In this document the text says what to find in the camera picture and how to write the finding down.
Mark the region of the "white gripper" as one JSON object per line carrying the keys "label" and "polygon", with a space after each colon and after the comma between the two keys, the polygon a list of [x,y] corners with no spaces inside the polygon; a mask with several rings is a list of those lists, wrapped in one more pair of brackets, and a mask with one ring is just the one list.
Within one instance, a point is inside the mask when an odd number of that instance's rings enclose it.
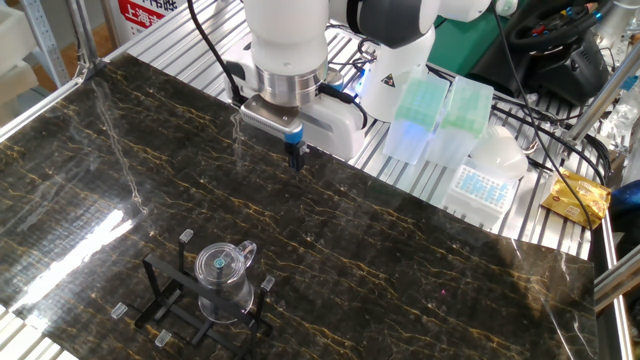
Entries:
{"label": "white gripper", "polygon": [[343,160],[364,144],[368,118],[354,98],[326,82],[330,70],[271,75],[248,56],[227,60],[227,95],[242,120],[284,142],[289,167],[301,171],[307,144]]}

